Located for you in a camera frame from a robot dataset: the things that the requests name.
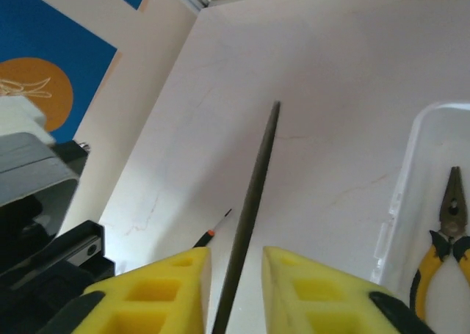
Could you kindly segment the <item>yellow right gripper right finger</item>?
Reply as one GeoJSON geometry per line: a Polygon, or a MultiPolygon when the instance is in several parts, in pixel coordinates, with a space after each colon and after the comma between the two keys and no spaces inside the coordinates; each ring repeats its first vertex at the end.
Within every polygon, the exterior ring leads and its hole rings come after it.
{"type": "Polygon", "coordinates": [[[431,333],[386,288],[297,253],[266,246],[262,294],[268,333],[431,333]]]}

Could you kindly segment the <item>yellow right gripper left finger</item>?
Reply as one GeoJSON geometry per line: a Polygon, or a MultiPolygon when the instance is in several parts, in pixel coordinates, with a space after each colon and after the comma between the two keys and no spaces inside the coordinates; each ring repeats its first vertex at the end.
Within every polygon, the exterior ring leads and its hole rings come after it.
{"type": "Polygon", "coordinates": [[[88,286],[48,333],[204,333],[212,254],[196,247],[88,286]]]}

